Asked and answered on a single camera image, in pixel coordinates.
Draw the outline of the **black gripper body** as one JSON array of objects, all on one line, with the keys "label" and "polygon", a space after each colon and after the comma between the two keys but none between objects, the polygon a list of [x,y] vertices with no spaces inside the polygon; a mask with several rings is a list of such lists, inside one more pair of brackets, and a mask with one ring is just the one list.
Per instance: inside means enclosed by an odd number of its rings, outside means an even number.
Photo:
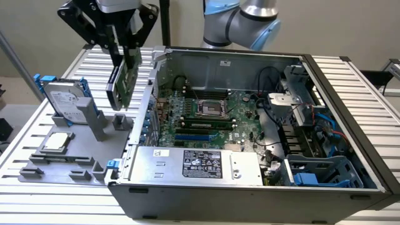
[{"label": "black gripper body", "polygon": [[132,26],[132,17],[136,9],[123,10],[117,12],[104,12],[100,10],[100,27],[120,25],[124,28]]}]

